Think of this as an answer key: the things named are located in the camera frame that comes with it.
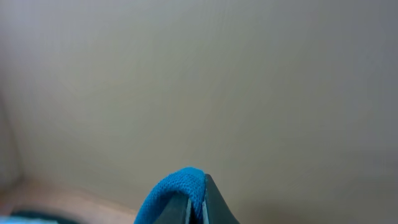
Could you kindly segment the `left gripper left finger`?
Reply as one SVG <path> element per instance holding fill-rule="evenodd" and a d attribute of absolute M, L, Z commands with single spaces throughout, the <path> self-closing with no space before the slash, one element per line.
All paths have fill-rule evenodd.
<path fill-rule="evenodd" d="M 190 224 L 192 202 L 187 195 L 173 194 L 154 224 Z"/>

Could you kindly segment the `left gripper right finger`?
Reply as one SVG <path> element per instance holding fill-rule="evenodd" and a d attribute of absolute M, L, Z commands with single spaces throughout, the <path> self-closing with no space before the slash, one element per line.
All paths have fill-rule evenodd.
<path fill-rule="evenodd" d="M 210 174 L 205 175 L 205 199 L 202 203 L 204 224 L 239 224 Z"/>

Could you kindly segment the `blue polo shirt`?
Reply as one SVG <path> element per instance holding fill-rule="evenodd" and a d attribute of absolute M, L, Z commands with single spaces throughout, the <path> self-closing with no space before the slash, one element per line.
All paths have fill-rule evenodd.
<path fill-rule="evenodd" d="M 174 194 L 187 196 L 192 202 L 196 221 L 202 222 L 205 183 L 205 173 L 194 167 L 185 167 L 169 174 L 156 184 L 145 198 L 134 224 L 154 223 Z"/>

